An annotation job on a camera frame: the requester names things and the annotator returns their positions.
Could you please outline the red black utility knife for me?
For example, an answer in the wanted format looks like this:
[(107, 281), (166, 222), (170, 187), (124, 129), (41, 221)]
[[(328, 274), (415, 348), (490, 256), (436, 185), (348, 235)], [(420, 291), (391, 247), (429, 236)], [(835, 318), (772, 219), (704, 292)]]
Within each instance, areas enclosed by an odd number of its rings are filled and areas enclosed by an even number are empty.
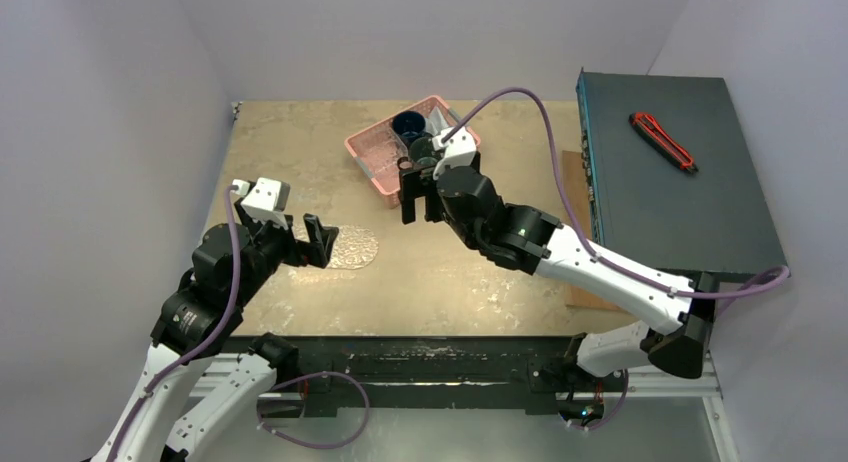
[(653, 115), (635, 112), (629, 115), (628, 122), (646, 143), (675, 168), (688, 174), (699, 171), (694, 157), (668, 134)]

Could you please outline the dark blue mug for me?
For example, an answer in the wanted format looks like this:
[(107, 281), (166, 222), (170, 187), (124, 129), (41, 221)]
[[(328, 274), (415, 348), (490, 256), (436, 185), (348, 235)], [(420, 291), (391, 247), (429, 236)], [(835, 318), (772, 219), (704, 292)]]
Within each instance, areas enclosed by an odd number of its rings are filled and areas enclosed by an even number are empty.
[(410, 144), (426, 132), (427, 120), (417, 111), (403, 111), (395, 115), (390, 127), (404, 144)]

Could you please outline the white toothpaste black cap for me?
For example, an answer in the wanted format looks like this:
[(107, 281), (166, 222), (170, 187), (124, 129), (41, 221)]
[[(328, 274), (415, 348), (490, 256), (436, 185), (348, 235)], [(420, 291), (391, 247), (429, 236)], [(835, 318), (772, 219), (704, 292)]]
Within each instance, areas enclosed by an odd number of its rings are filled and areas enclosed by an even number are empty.
[(427, 116), (426, 131), (433, 137), (445, 135), (453, 125), (447, 120), (439, 108), (434, 108)]

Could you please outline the dark green mug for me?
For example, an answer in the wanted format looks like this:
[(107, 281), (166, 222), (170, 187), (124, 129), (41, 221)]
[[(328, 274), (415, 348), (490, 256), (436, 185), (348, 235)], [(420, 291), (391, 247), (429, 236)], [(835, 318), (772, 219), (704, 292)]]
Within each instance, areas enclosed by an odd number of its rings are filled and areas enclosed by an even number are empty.
[(430, 137), (420, 137), (408, 147), (407, 154), (401, 156), (396, 165), (400, 171), (433, 167), (438, 163), (439, 154), (434, 149)]

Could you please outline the clear textured oval tray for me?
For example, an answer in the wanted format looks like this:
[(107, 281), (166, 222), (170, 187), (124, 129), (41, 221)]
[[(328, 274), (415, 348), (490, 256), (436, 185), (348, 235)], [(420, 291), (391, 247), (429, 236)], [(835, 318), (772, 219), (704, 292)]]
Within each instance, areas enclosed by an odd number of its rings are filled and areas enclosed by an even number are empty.
[(372, 263), (379, 242), (374, 232), (358, 225), (341, 225), (327, 269), (356, 270)]

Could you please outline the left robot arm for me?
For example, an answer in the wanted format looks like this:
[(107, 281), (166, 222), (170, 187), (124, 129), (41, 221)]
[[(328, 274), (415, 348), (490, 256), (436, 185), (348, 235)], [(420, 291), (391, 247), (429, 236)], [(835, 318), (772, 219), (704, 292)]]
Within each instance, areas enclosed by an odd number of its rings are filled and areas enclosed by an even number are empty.
[(271, 333), (256, 338), (236, 368), (189, 412), (183, 410), (232, 332), (244, 306), (282, 265), (328, 265), (338, 237), (307, 214), (307, 240), (291, 228), (239, 215), (209, 229), (192, 254), (193, 266), (163, 304), (133, 395), (96, 461), (197, 461), (248, 403), (271, 388), (292, 387), (299, 351)]

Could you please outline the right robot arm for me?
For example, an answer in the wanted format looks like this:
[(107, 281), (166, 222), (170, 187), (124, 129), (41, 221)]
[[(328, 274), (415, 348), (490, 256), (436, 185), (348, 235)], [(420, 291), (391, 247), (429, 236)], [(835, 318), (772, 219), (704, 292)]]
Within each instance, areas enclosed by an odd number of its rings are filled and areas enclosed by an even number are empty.
[(608, 267), (599, 248), (583, 245), (573, 227), (504, 202), (480, 173), (477, 157), (442, 173), (406, 157), (398, 167), (403, 223), (415, 221), (415, 201), (422, 197), (426, 221), (447, 223), (468, 249), (496, 266), (566, 282), (638, 317), (624, 328), (576, 336), (561, 363), (569, 386), (584, 389), (616, 370), (647, 365), (684, 379), (701, 377), (714, 308), (701, 294), (686, 295), (689, 279), (619, 254), (611, 259), (626, 271)]

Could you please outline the dark grey metal box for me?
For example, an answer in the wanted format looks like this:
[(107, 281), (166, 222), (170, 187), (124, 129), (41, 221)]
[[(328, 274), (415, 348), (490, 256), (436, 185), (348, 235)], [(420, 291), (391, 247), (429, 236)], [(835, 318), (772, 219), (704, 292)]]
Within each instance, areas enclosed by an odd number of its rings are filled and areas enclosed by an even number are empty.
[[(595, 243), (679, 275), (741, 283), (786, 257), (726, 82), (584, 72), (576, 84)], [(632, 128), (653, 116), (693, 157), (673, 166)]]

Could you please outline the clear acrylic holder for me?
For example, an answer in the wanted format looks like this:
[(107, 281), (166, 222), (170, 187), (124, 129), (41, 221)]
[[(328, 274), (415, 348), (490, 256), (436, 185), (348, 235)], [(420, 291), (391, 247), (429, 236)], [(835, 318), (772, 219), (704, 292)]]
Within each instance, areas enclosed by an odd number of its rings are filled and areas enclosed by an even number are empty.
[(351, 142), (359, 165), (368, 178), (397, 168), (397, 161), (407, 148), (391, 128), (377, 128), (357, 135)]

